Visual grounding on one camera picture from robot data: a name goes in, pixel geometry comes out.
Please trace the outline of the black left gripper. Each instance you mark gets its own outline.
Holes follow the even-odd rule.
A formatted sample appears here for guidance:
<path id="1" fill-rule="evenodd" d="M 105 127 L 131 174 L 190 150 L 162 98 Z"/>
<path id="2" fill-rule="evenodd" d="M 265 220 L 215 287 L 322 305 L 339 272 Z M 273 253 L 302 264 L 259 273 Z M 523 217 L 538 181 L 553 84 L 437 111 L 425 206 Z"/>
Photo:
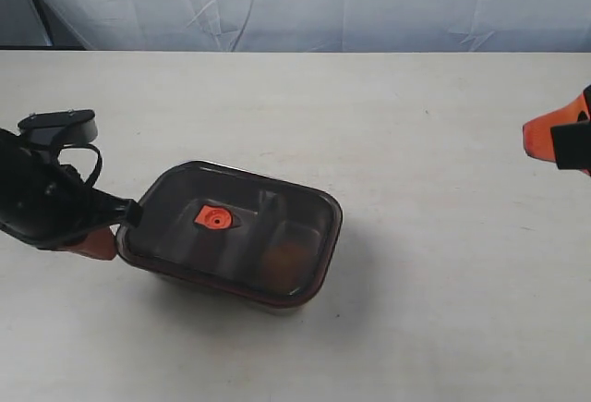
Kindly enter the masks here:
<path id="1" fill-rule="evenodd" d="M 64 251 L 112 261 L 115 235 L 109 226 L 138 226 L 140 205 L 87 185 L 71 165 L 46 164 L 43 168 L 42 184 L 31 191 L 27 206 L 27 239 L 49 249 L 85 237 Z"/>

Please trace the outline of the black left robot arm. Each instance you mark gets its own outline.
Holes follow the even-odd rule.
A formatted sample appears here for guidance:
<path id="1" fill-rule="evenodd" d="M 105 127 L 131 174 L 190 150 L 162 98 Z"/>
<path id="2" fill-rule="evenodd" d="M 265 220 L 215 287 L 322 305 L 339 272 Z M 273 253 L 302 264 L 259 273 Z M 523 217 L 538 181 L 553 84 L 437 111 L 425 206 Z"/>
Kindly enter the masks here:
<path id="1" fill-rule="evenodd" d="M 110 261 L 117 255 L 111 227 L 138 226 L 142 208 L 94 187 L 103 158 L 93 144 L 65 147 L 96 154 L 88 178 L 59 163 L 60 148 L 1 131 L 1 231 L 38 250 Z"/>

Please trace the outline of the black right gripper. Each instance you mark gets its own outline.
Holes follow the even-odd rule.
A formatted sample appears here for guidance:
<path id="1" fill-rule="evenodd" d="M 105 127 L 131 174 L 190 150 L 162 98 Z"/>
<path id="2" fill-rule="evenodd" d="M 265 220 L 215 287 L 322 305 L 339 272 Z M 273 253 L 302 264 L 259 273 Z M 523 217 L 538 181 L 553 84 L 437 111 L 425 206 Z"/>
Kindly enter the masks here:
<path id="1" fill-rule="evenodd" d="M 527 156 L 590 175 L 590 86 L 572 102 L 523 125 Z"/>

